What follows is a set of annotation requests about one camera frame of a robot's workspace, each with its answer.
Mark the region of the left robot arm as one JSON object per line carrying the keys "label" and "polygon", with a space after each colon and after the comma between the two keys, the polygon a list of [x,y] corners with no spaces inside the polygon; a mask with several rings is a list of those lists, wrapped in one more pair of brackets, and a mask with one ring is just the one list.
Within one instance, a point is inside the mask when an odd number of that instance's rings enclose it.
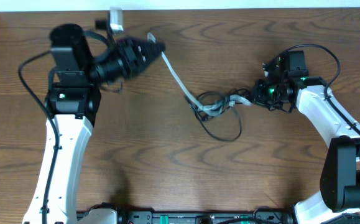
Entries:
{"label": "left robot arm", "polygon": [[48,92],[38,104],[45,113],[46,143],[39,179],[24,223],[126,223],[120,209],[102,203],[84,214],[76,211],[81,167],[95,126],[101,87],[142,73],[165,50],[165,44],[125,37],[113,39],[62,24],[50,33],[55,66]]}

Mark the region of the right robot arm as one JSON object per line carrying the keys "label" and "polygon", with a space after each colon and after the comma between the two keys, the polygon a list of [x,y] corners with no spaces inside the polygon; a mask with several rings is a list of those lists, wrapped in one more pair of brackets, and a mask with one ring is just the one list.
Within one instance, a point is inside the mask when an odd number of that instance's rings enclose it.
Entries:
{"label": "right robot arm", "polygon": [[311,77],[301,50],[286,50],[264,64],[251,101],[268,110],[285,104],[305,115],[328,146],[320,189],[293,207],[287,223],[360,221],[360,124],[333,96],[322,77]]}

